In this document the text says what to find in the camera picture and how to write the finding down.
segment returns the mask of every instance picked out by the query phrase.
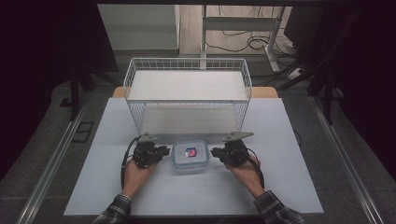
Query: human hand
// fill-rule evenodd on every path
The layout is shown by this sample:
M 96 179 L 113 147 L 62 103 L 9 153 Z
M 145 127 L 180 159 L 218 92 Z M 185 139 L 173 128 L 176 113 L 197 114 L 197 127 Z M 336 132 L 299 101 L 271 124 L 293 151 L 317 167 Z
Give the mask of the human hand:
M 157 167 L 158 163 L 151 164 L 147 168 L 139 168 L 134 160 L 129 160 L 125 166 L 124 186 L 122 193 L 134 197 L 144 185 L 149 175 Z
M 255 157 L 250 155 L 250 158 L 257 162 L 260 166 L 260 161 L 257 160 Z M 265 190 L 262 187 L 262 184 L 260 182 L 259 175 L 257 174 L 256 169 L 254 166 L 249 162 L 245 161 L 242 165 L 238 167 L 233 167 L 228 164 L 224 164 L 227 170 L 231 171 L 236 179 L 239 180 L 239 182 L 242 183 L 242 185 L 247 188 L 247 190 L 253 195 L 254 198 L 258 198 L 262 194 L 264 194 Z

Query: sticker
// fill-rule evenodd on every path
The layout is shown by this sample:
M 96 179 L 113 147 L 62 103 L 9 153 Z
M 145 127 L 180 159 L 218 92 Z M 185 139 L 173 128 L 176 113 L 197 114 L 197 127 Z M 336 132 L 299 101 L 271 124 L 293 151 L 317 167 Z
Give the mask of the sticker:
M 186 148 L 186 157 L 196 157 L 197 156 L 197 149 L 195 147 L 188 147 Z

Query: metal frame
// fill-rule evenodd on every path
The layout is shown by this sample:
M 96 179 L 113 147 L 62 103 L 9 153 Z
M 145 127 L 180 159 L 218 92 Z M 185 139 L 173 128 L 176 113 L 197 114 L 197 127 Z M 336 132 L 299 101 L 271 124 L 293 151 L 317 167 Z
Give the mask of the metal frame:
M 271 32 L 268 45 L 264 48 L 274 73 L 280 72 L 274 56 L 274 44 L 285 7 L 281 7 L 275 18 L 207 17 L 203 5 L 201 58 L 206 58 L 206 31 L 266 31 Z
M 69 144 L 73 138 L 73 135 L 78 128 L 81 118 L 88 107 L 88 102 L 90 101 L 90 98 L 90 92 L 84 93 L 80 110 L 76 114 L 75 119 L 71 121 L 67 126 L 61 142 L 52 153 L 52 156 L 50 157 L 45 170 L 38 179 L 37 184 L 35 185 L 35 188 L 33 189 L 33 192 L 30 195 L 27 203 L 23 207 L 16 223 L 32 223 L 34 221 L 35 215 L 37 214 L 38 209 L 40 208 L 44 197 L 47 194 L 48 189 L 50 188 L 52 179 L 53 177 L 55 177 L 56 172 L 61 165 L 62 159 L 64 158 L 64 154 L 66 153 L 67 148 L 69 147 Z
M 241 100 L 128 100 L 134 82 L 134 74 L 138 70 L 196 70 L 196 71 L 240 71 L 245 85 L 246 101 Z M 198 105 L 202 107 L 219 107 L 232 105 L 236 117 L 237 130 L 240 131 L 251 97 L 251 79 L 248 66 L 244 59 L 221 58 L 133 58 L 124 79 L 124 96 L 134 118 L 137 130 L 141 132 L 143 117 L 147 106 L 151 105 Z
M 338 160 L 343 167 L 346 177 L 349 180 L 350 185 L 355 191 L 358 200 L 361 203 L 361 207 L 363 208 L 364 213 L 368 217 L 370 223 L 374 224 L 383 224 L 384 220 L 380 216 L 378 209 L 375 205 L 373 198 L 370 195 L 368 189 L 364 186 L 363 181 L 359 177 L 358 172 L 352 164 L 349 156 L 347 155 L 346 150 L 344 149 L 344 145 L 341 143 L 340 139 L 337 136 L 337 133 L 332 125 L 329 125 L 326 121 L 325 116 L 322 114 L 322 106 L 318 97 L 309 97 L 311 104 L 313 105 L 315 111 L 317 112 L 320 123 L 323 126 L 323 129 L 329 138 L 332 147 L 338 157 Z

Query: metal rail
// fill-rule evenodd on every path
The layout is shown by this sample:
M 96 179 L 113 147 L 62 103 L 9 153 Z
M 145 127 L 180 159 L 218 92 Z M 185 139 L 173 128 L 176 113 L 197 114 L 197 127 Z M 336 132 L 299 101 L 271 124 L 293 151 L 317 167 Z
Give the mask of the metal rail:
M 370 223 L 373 224 L 384 223 L 384 220 L 380 216 L 378 209 L 376 208 L 375 202 L 370 195 L 370 192 L 361 181 L 361 178 L 359 177 L 358 172 L 353 166 L 352 161 L 348 157 L 347 152 L 344 149 L 344 146 L 341 143 L 340 139 L 338 138 L 335 129 L 333 128 L 333 126 L 327 123 L 327 120 L 325 119 L 323 113 L 321 112 L 322 106 L 319 101 L 319 98 L 310 96 L 309 99 L 313 107 L 315 108 L 315 111 L 317 112 L 320 123 L 322 124 L 325 133 L 329 137 L 330 142 L 332 144 L 332 148 L 334 148 L 338 160 L 340 161 L 341 166 L 343 167 L 346 176 L 352 188 L 354 189 L 358 197 L 358 200 L 361 203 L 361 207 L 363 208 L 364 213 L 368 217 Z
M 35 219 L 35 215 L 40 208 L 44 197 L 47 194 L 48 189 L 50 188 L 50 184 L 52 183 L 53 177 L 55 177 L 56 172 L 64 158 L 64 154 L 69 147 L 69 144 L 73 138 L 76 129 L 78 128 L 79 122 L 81 121 L 82 116 L 85 113 L 88 102 L 91 99 L 91 93 L 86 92 L 82 96 L 80 110 L 78 111 L 76 118 L 73 121 L 70 121 L 67 129 L 64 133 L 64 136 L 61 139 L 61 142 L 56 147 L 55 151 L 52 153 L 49 162 L 47 163 L 44 172 L 41 174 L 37 183 L 35 184 L 35 188 L 33 189 L 32 194 L 30 195 L 27 203 L 21 211 L 20 216 L 17 219 L 16 223 L 32 223 Z

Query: container lid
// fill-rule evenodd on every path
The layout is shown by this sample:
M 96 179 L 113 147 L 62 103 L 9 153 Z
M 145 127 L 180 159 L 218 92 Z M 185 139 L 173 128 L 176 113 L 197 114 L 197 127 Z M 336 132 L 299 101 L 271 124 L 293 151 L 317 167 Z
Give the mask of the container lid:
M 199 167 L 209 160 L 207 143 L 203 140 L 174 143 L 172 154 L 176 167 Z

